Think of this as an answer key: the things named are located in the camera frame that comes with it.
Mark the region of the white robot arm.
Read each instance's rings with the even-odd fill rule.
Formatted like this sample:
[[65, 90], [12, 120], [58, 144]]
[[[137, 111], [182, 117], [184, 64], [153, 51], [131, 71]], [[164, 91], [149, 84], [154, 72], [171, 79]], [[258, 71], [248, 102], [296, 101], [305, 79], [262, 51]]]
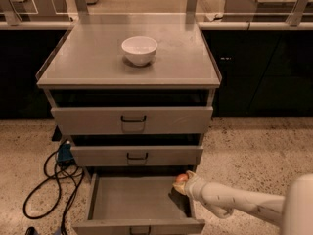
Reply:
[[176, 177], [173, 187], [221, 219], [238, 210], [278, 226], [280, 235], [313, 235], [312, 174], [298, 177], [285, 196], [208, 182], [189, 170]]

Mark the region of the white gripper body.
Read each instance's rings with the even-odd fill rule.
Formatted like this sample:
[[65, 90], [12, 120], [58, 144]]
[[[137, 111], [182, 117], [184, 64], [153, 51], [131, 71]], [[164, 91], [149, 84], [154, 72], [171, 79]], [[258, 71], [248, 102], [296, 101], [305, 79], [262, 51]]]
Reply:
[[203, 189], [207, 182], [197, 176], [196, 174], [188, 174], [188, 180], [185, 184], [184, 190], [187, 196], [195, 201], [203, 201]]

